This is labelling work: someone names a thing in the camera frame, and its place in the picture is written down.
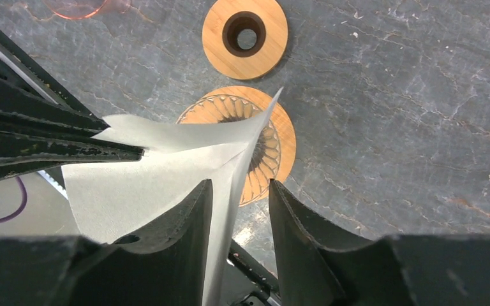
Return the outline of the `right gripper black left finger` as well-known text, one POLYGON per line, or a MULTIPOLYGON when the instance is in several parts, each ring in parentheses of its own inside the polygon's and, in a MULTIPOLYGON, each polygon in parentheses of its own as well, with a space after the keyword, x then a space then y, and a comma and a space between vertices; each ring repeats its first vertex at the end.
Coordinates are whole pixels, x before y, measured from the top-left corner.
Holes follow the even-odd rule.
POLYGON ((92 246, 71 269, 70 305, 200 305, 212 182, 112 244, 92 246))

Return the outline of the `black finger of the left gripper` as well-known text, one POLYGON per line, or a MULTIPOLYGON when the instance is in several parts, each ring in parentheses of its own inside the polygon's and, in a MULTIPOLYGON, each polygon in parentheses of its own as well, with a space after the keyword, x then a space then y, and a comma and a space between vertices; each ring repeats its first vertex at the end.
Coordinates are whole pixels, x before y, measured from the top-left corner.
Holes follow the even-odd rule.
POLYGON ((32 127, 93 136, 108 128, 101 119, 48 102, 0 78, 0 120, 32 127))
POLYGON ((0 131, 0 180, 66 164, 138 161, 143 153, 142 147, 84 136, 0 131))

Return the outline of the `white paper coffee filter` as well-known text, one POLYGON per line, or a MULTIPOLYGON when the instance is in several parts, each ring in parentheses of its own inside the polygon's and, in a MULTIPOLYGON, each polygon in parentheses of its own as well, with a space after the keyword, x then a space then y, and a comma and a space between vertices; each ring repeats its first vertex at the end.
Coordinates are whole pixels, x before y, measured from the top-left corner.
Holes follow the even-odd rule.
POLYGON ((105 117, 99 140, 136 145, 139 161, 63 167, 66 193, 81 234, 103 243, 146 225, 175 207, 202 180, 213 186, 202 304, 220 298, 237 209, 260 133, 276 106, 233 123, 160 124, 134 115, 105 117))

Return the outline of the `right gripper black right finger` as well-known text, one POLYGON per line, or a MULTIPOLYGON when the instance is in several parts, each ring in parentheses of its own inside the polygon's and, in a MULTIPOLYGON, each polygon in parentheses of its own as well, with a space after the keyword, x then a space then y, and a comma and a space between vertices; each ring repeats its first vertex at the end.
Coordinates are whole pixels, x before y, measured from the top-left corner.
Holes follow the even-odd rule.
POLYGON ((269 212, 283 305, 379 305, 380 247, 269 184, 269 212))

